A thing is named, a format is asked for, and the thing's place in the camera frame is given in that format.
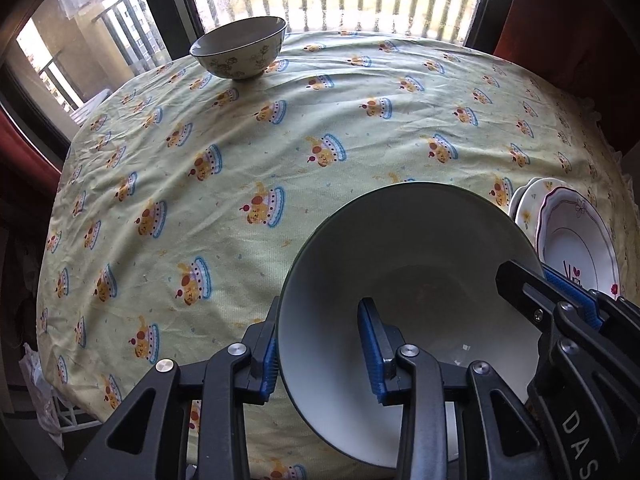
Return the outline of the red pattern white dish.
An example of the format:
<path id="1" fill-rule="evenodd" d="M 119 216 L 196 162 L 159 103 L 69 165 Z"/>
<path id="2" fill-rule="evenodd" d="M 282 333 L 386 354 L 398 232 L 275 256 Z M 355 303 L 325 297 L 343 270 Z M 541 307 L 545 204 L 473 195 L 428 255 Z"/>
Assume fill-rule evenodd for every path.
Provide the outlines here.
<path id="1" fill-rule="evenodd" d="M 608 228 L 578 192 L 558 186 L 542 200 L 536 229 L 541 262 L 585 290 L 616 299 L 620 271 Z"/>

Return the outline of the beaded rim floral plate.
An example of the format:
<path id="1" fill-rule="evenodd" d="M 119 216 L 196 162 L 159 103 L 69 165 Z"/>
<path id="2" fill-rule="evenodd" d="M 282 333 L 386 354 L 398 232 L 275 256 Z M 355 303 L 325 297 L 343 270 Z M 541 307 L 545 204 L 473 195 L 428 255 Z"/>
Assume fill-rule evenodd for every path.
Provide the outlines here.
<path id="1" fill-rule="evenodd" d="M 516 218 L 516 225 L 530 238 L 535 237 L 539 211 L 547 194 L 559 186 L 567 186 L 567 183 L 558 178 L 542 178 L 529 185 L 520 203 Z"/>

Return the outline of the floral bowl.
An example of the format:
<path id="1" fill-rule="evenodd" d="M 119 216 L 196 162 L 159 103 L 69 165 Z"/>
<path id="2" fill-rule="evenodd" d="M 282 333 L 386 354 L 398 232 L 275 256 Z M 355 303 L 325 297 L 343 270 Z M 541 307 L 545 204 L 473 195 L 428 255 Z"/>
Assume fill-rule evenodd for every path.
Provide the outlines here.
<path id="1" fill-rule="evenodd" d="M 278 16 L 243 18 L 206 32 L 194 41 L 190 55 L 219 78 L 250 79 L 278 57 L 287 28 Z"/>
<path id="2" fill-rule="evenodd" d="M 281 370 L 300 416 L 337 451 L 395 465 L 401 410 L 371 390 L 357 327 L 367 297 L 410 344 L 448 364 L 484 360 L 525 396 L 539 334 L 498 294 L 508 260 L 540 270 L 507 214 L 453 185 L 394 184 L 332 214 L 298 253 L 280 296 Z"/>

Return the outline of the large yellow flower plate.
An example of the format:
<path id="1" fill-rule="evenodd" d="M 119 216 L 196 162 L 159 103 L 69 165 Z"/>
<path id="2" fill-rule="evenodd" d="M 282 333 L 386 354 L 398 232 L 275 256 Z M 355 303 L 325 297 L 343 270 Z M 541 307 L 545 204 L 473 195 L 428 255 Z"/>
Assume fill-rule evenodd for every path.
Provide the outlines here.
<path id="1" fill-rule="evenodd" d="M 511 198 L 511 201 L 509 203 L 509 207 L 508 207 L 508 215 L 510 216 L 510 218 L 512 220 L 514 220 L 516 218 L 516 212 L 518 211 L 518 204 L 520 203 L 523 195 L 525 194 L 526 190 L 528 189 L 529 185 L 532 185 L 533 183 L 535 183 L 538 180 L 538 177 L 533 177 L 531 179 L 528 180 L 528 182 L 522 186 L 520 186 L 519 188 L 517 188 Z"/>

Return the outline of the white rack with bag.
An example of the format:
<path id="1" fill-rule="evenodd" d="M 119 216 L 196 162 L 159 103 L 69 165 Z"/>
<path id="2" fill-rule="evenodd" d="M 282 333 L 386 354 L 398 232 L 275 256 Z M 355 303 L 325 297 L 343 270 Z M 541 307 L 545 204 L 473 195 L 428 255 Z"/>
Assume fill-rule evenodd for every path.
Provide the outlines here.
<path id="1" fill-rule="evenodd" d="M 94 429 L 101 423 L 62 396 L 44 377 L 39 353 L 23 344 L 24 356 L 18 366 L 36 412 L 41 429 L 62 450 L 63 437 L 81 430 Z"/>

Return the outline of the yellow patterned tablecloth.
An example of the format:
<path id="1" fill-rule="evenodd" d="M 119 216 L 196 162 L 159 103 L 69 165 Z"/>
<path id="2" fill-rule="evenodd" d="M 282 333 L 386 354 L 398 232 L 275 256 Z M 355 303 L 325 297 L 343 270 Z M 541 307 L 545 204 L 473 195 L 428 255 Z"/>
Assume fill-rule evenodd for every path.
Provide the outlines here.
<path id="1" fill-rule="evenodd" d="M 503 209 L 536 177 L 597 208 L 637 299 L 634 186 L 590 110 L 529 70 L 351 30 L 288 36 L 253 80 L 171 61 L 70 144 L 38 285 L 43 374 L 103 422 L 160 359 L 205 360 L 262 320 L 303 242 L 352 198 L 434 181 Z"/>

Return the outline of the red curtain right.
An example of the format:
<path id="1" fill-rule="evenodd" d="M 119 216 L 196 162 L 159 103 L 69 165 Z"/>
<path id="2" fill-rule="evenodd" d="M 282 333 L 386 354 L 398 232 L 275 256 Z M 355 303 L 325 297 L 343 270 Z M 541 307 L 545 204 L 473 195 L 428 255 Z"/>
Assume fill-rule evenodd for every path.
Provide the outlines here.
<path id="1" fill-rule="evenodd" d="M 639 53 L 601 0 L 512 0 L 494 55 L 603 114 L 639 106 Z"/>

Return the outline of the red curtain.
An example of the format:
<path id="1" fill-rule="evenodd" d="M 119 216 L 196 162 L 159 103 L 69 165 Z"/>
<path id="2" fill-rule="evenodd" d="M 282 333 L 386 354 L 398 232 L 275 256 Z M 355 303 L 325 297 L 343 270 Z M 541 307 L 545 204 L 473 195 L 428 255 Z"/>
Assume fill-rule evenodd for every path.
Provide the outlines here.
<path id="1" fill-rule="evenodd" d="M 4 110 L 1 111 L 1 165 L 16 171 L 39 192 L 55 196 L 60 170 L 28 142 Z"/>
<path id="2" fill-rule="evenodd" d="M 603 114 L 639 106 L 639 53 L 601 0 L 512 0 L 494 55 Z"/>

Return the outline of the red curtain left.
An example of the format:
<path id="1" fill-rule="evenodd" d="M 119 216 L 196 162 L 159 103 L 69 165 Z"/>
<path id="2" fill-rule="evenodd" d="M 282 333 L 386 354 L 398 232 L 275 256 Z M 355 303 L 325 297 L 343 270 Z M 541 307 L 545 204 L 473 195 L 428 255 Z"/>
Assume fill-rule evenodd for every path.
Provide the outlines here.
<path id="1" fill-rule="evenodd" d="M 60 170 L 28 142 L 4 110 L 1 111 L 1 165 L 16 171 L 39 192 L 55 196 Z"/>

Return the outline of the balcony railing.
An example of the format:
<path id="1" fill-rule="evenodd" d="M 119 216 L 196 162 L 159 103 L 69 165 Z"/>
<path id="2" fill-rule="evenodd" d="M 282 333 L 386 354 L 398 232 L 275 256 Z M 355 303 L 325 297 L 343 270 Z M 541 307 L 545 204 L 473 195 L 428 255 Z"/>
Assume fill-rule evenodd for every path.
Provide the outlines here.
<path id="1" fill-rule="evenodd" d="M 195 0 L 206 32 L 277 15 L 289 32 L 379 32 L 464 44 L 480 0 Z M 146 0 L 102 0 L 68 20 L 44 0 L 15 39 L 54 102 L 70 114 L 103 89 L 169 61 Z"/>

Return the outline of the white air conditioner unit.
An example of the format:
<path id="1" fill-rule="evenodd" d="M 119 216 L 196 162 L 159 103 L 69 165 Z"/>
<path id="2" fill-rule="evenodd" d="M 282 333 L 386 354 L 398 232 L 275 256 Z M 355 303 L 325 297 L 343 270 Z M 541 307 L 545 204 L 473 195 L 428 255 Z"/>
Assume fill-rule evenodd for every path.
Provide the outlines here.
<path id="1" fill-rule="evenodd" d="M 87 102 L 78 107 L 77 110 L 73 110 L 70 113 L 70 119 L 81 126 L 96 110 L 96 108 L 103 103 L 112 94 L 110 89 L 103 89 L 98 92 Z"/>

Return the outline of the black window frame post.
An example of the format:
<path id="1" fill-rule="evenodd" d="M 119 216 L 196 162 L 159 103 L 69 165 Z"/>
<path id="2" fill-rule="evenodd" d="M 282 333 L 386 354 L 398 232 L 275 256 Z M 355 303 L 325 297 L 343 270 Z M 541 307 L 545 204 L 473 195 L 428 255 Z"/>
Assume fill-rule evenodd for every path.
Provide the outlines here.
<path id="1" fill-rule="evenodd" d="M 204 34 L 195 0 L 146 0 L 169 56 L 176 60 L 190 53 Z"/>

